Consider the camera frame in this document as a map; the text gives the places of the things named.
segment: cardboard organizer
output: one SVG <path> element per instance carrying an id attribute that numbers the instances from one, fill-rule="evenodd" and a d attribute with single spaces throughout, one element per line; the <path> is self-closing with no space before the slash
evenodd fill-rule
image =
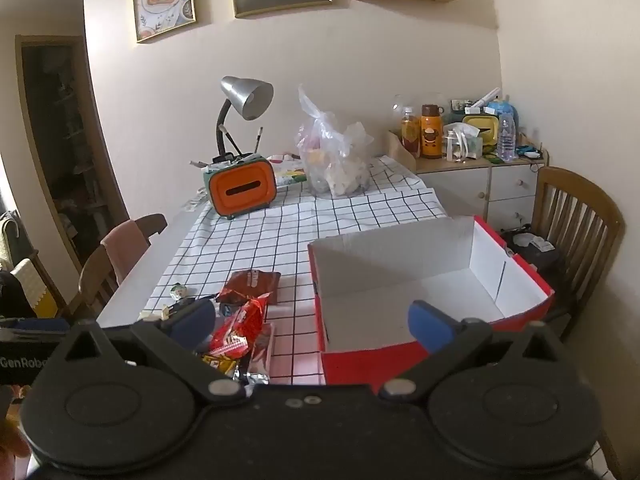
<path id="1" fill-rule="evenodd" d="M 498 330 L 541 319 L 553 291 L 480 218 L 440 218 L 309 244 L 327 384 L 386 380 L 426 357 L 407 311 L 424 300 L 456 320 Z"/>

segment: plastic bottle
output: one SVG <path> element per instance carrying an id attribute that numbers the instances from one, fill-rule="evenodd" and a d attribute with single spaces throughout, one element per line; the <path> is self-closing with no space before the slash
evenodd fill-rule
<path id="1" fill-rule="evenodd" d="M 497 155 L 504 162 L 511 162 L 518 158 L 516 155 L 516 123 L 511 114 L 500 116 Z"/>
<path id="2" fill-rule="evenodd" d="M 400 123 L 402 129 L 402 145 L 415 158 L 420 157 L 420 119 L 414 116 L 414 109 L 404 108 L 404 116 Z"/>

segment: clear plastic bag of snacks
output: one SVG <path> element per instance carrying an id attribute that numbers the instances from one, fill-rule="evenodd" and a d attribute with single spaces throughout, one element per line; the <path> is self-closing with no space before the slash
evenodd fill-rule
<path id="1" fill-rule="evenodd" d="M 300 126 L 297 146 L 309 186 L 318 195 L 350 196 L 369 187 L 369 144 L 373 141 L 361 123 L 340 133 L 335 116 L 321 112 L 298 88 L 300 105 L 309 120 Z"/>

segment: cabinet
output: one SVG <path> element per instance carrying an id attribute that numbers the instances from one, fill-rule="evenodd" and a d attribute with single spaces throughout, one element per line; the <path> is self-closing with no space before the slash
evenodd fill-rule
<path id="1" fill-rule="evenodd" d="M 480 215 L 484 217 L 489 186 L 489 168 L 438 171 L 419 176 L 428 187 L 433 187 L 448 215 Z"/>
<path id="2" fill-rule="evenodd" d="M 448 215 L 478 215 L 497 231 L 531 222 L 538 170 L 548 162 L 546 152 L 537 161 L 519 158 L 495 166 L 485 158 L 468 158 L 460 164 L 443 158 L 415 160 L 392 133 L 386 142 L 387 155 L 432 187 Z"/>
<path id="3" fill-rule="evenodd" d="M 531 222 L 535 196 L 489 202 L 486 221 L 496 231 L 515 229 Z"/>

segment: silver lamp shade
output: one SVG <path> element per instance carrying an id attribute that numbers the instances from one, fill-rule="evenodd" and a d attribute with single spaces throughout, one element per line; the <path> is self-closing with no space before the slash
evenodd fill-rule
<path id="1" fill-rule="evenodd" d="M 255 121 L 273 100 L 273 85 L 257 79 L 228 75 L 222 79 L 222 91 L 245 121 Z"/>

